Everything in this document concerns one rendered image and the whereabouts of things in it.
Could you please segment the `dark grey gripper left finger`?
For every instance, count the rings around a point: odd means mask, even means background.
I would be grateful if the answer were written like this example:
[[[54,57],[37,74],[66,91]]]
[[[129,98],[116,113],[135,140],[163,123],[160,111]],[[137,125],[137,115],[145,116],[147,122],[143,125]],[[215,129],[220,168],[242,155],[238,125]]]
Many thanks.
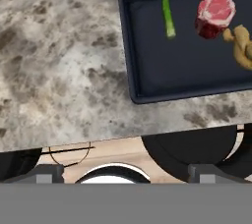
[[[20,175],[8,180],[5,184],[63,184],[64,166],[55,164],[40,164],[27,174]]]

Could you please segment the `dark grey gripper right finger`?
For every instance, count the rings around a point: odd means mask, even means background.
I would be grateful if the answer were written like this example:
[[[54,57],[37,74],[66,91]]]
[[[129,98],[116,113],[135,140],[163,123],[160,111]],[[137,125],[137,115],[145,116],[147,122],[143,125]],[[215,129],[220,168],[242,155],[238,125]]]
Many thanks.
[[[190,164],[189,183],[194,184],[249,184],[249,181],[224,173],[212,164]]]

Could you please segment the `dark navy rectangular tray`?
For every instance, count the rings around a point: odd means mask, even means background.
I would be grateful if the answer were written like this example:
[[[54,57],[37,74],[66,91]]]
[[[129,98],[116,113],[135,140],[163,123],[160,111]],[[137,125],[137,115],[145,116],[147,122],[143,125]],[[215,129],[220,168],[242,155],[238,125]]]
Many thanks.
[[[118,0],[131,99],[156,103],[252,89],[252,71],[233,59],[232,46],[195,29],[201,0],[170,0],[176,36],[165,34],[161,0]],[[233,0],[233,28],[252,34],[252,0]]]

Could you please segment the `yellow-brown ginger root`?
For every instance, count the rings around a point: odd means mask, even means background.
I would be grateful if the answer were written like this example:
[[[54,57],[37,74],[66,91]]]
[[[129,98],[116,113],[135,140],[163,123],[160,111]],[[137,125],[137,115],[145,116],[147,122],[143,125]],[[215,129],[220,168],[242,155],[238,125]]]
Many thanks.
[[[233,43],[233,57],[244,69],[252,71],[252,40],[250,33],[244,25],[231,30],[227,28],[222,33],[225,42]]]

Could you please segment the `raw red steak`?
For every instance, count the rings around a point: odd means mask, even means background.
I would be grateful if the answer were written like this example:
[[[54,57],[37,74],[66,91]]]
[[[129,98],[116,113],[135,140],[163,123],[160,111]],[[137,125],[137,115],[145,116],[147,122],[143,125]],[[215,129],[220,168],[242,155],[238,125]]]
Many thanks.
[[[202,0],[197,8],[195,29],[205,39],[214,39],[228,28],[236,7],[233,0]]]

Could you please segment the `green asparagus spear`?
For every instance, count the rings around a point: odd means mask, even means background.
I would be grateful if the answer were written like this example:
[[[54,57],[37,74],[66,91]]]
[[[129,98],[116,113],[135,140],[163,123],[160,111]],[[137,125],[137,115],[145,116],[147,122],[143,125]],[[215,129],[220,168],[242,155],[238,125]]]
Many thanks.
[[[161,0],[162,4],[162,11],[163,11],[163,17],[164,17],[164,23],[165,23],[165,32],[166,36],[169,39],[172,39],[176,36],[175,26],[173,23],[169,0]]]

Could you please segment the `large black round disc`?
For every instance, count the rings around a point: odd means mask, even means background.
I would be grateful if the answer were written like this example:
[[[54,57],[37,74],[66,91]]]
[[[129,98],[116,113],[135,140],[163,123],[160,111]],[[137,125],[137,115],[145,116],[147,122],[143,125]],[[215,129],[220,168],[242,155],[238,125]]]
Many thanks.
[[[190,164],[220,165],[232,151],[236,126],[143,136],[152,160],[167,174],[182,181],[189,179]]]

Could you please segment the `white and black round disc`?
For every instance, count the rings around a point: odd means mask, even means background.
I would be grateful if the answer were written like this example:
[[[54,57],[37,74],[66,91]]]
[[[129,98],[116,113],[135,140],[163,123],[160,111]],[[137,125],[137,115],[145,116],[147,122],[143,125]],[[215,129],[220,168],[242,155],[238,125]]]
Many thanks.
[[[137,166],[112,162],[89,170],[76,184],[149,184],[150,176]]]

